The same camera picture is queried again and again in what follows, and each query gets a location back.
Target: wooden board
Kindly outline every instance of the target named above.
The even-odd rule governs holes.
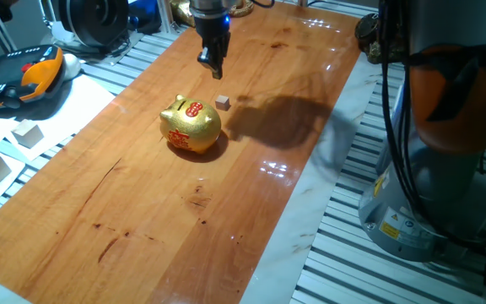
[[[221,81],[187,30],[0,209],[0,283],[33,303],[236,303],[359,55],[356,23],[256,7],[232,20]],[[160,134],[177,94],[231,99],[204,156]]]

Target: black cable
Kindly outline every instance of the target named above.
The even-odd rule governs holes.
[[[330,3],[330,2],[324,1],[324,0],[315,0],[315,1],[311,1],[311,2],[307,3],[307,7],[309,7],[312,4],[316,4],[316,3],[329,3],[329,4],[334,4],[334,3]]]
[[[408,8],[406,6],[401,7],[402,13],[404,16],[408,16]],[[382,54],[382,76],[383,76],[383,83],[382,83],[382,110],[384,115],[384,121],[386,124],[386,134],[387,134],[387,142],[390,146],[391,152],[391,160],[393,163],[393,167],[395,168],[395,172],[397,174],[397,179],[399,181],[400,187],[404,192],[405,197],[408,200],[411,208],[418,212],[439,234],[442,236],[447,237],[452,242],[460,245],[462,247],[470,248],[473,251],[481,252],[482,249],[486,248],[486,241],[479,241],[479,240],[464,240],[457,236],[452,235],[448,231],[439,227],[433,220],[430,219],[429,213],[427,209],[424,207],[424,204],[419,196],[417,188],[415,188],[415,182],[413,180],[413,174],[411,171],[410,160],[409,160],[409,153],[408,153],[408,135],[409,135],[409,127],[410,127],[410,88],[409,88],[409,66],[405,66],[405,73],[408,75],[408,79],[406,79],[406,84],[404,86],[404,97],[402,108],[404,112],[404,161],[405,165],[408,170],[408,176],[405,174],[404,170],[402,169],[402,157],[400,156],[400,147],[397,147],[397,143],[395,140],[395,133],[393,132],[392,121],[389,111],[389,90],[387,84],[387,68],[388,68],[388,54],[389,54],[389,41],[388,35],[391,33],[388,32],[387,26],[391,26],[388,24],[387,21],[395,19],[395,18],[388,18],[390,16],[385,16],[385,10],[381,10],[382,14],[381,18],[381,54]],[[403,39],[408,41],[408,24],[407,22],[402,22],[402,31],[405,34]]]
[[[256,0],[251,0],[254,4],[256,4],[257,6],[259,6],[260,8],[272,8],[273,5],[275,5],[275,0],[271,0],[271,2],[269,4],[262,4],[262,3],[259,3],[258,1]]]

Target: red chinese character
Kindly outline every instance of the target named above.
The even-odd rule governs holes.
[[[198,112],[203,109],[203,105],[199,102],[192,102],[191,106],[186,109],[185,113],[188,117],[195,117]]]
[[[189,149],[189,143],[186,141],[189,136],[183,133],[179,133],[179,130],[168,132],[168,140],[178,148]]]

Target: wire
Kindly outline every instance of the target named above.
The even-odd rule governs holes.
[[[408,16],[408,7],[407,3],[404,1],[400,1],[401,4],[401,16]],[[404,125],[400,126],[399,133],[403,133],[404,135],[404,143],[403,143],[403,152],[404,158],[401,157],[401,147],[397,146],[395,140],[395,133],[393,132],[392,121],[390,116],[389,110],[389,91],[388,91],[388,84],[387,84],[387,68],[388,68],[388,54],[389,54],[389,35],[391,32],[388,32],[388,26],[393,26],[395,28],[396,24],[391,24],[392,20],[396,20],[396,16],[387,16],[388,14],[394,14],[396,12],[396,8],[389,8],[390,11],[386,9],[381,9],[382,14],[380,15],[380,31],[381,31],[381,54],[382,54],[382,111],[384,115],[384,120],[386,124],[386,134],[387,134],[387,142],[390,146],[391,152],[391,160],[393,163],[393,167],[395,168],[395,172],[397,174],[397,179],[399,181],[399,185],[404,192],[405,197],[408,200],[409,207],[414,209],[415,211],[420,214],[424,220],[426,220],[436,231],[436,233],[441,234],[448,238],[450,241],[454,242],[457,245],[462,247],[470,248],[473,251],[481,252],[484,248],[486,248],[486,240],[465,240],[460,237],[457,237],[447,230],[441,228],[437,225],[429,216],[428,210],[425,208],[421,197],[417,191],[415,181],[413,179],[412,167],[409,159],[408,153],[408,140],[409,140],[409,130],[410,130],[410,82],[409,82],[409,65],[408,61],[405,64],[405,85],[403,98],[402,98],[402,109],[404,111]],[[408,23],[407,20],[402,20],[401,22],[401,30],[405,45],[408,44],[409,37],[408,37]],[[407,172],[405,172],[402,168],[402,160],[404,160],[404,166],[406,167]]]
[[[312,4],[316,4],[316,3],[329,3],[329,4],[334,4],[334,3],[330,3],[330,2],[324,1],[324,0],[315,0],[315,1],[311,1],[311,2],[307,3],[307,7],[309,7]]]
[[[275,5],[275,0],[271,0],[271,2],[269,4],[262,4],[262,3],[259,3],[258,1],[256,0],[251,0],[254,4],[256,4],[257,6],[259,6],[260,8],[272,8],[273,5]]]

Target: piggy bank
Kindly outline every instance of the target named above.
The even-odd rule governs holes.
[[[175,147],[203,154],[220,134],[220,117],[209,104],[178,95],[160,113],[160,132]]]

